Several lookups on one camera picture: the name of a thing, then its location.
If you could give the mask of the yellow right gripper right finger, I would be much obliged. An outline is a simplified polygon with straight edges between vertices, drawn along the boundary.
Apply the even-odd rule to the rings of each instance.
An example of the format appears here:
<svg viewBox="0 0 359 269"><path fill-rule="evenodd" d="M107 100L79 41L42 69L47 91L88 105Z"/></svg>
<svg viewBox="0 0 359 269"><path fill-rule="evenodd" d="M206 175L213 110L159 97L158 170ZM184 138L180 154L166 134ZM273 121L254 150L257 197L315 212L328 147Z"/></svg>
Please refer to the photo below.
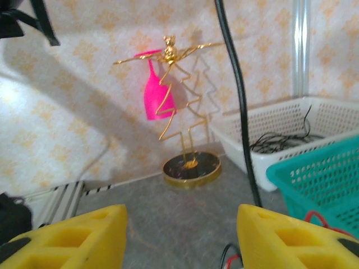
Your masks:
<svg viewBox="0 0 359 269"><path fill-rule="evenodd" d="M358 240L326 221L241 204L237 235L244 268L358 268Z"/></svg>

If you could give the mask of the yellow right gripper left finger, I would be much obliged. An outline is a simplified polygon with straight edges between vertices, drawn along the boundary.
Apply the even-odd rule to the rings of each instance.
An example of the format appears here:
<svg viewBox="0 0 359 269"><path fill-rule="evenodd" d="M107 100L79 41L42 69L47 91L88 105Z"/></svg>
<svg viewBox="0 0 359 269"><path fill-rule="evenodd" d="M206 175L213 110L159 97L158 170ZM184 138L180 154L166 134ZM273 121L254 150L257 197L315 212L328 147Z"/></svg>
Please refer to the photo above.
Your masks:
<svg viewBox="0 0 359 269"><path fill-rule="evenodd" d="M1 268L121 268L127 209L112 205L20 234L1 246Z"/></svg>

